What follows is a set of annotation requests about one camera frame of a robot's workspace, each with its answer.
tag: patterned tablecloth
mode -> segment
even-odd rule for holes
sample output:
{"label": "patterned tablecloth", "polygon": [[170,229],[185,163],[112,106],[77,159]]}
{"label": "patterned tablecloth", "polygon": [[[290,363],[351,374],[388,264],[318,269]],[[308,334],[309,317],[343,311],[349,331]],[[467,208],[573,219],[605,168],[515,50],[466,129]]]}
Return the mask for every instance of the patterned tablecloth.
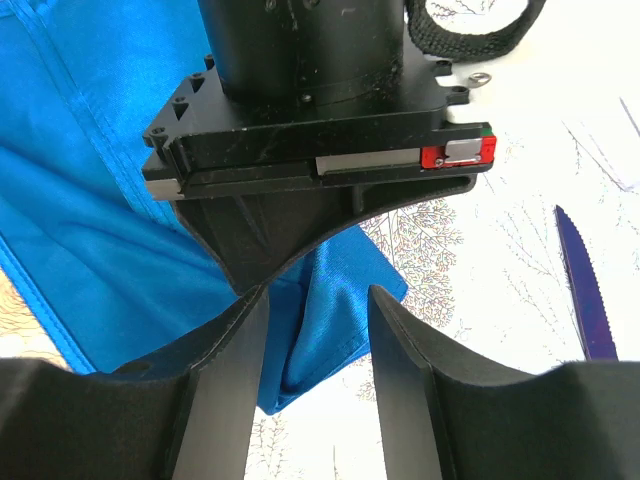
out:
{"label": "patterned tablecloth", "polygon": [[[482,32],[513,0],[428,2],[448,28]],[[583,359],[553,208],[573,218],[592,257],[621,359],[640,359],[640,193],[625,192],[563,118],[506,123],[493,170],[460,197],[384,214],[362,227],[409,284],[416,316],[496,361],[531,373]],[[64,364],[0,276],[0,355]],[[385,478],[369,356],[284,412],[257,411],[248,479]]]}

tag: knife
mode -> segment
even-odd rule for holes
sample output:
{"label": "knife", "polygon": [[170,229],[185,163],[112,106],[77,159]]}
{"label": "knife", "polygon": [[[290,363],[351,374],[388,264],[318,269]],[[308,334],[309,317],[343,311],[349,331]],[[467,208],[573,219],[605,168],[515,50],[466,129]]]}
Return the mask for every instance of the knife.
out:
{"label": "knife", "polygon": [[587,248],[564,210],[556,205],[555,214],[584,354],[587,360],[617,360],[616,345]]}

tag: black fabric strap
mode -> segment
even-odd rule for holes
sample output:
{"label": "black fabric strap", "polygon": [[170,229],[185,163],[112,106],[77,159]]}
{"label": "black fabric strap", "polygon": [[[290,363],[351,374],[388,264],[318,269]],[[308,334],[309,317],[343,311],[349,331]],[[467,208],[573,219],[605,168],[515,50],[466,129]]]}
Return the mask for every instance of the black fabric strap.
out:
{"label": "black fabric strap", "polygon": [[529,0],[517,20],[502,30],[485,35],[467,35],[445,30],[427,13],[425,0],[407,0],[409,35],[423,53],[456,62],[479,62],[513,50],[542,11],[545,0]]}

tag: blue fabric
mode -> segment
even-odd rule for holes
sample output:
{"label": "blue fabric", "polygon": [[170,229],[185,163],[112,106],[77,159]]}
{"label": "blue fabric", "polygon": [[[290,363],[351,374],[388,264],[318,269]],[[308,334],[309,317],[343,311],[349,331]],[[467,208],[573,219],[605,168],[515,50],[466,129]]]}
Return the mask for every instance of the blue fabric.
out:
{"label": "blue fabric", "polygon": [[[110,372],[235,295],[170,207],[141,133],[208,51],[195,0],[0,0],[0,267],[77,372]],[[359,228],[270,288],[259,405],[368,351],[366,296],[406,286]]]}

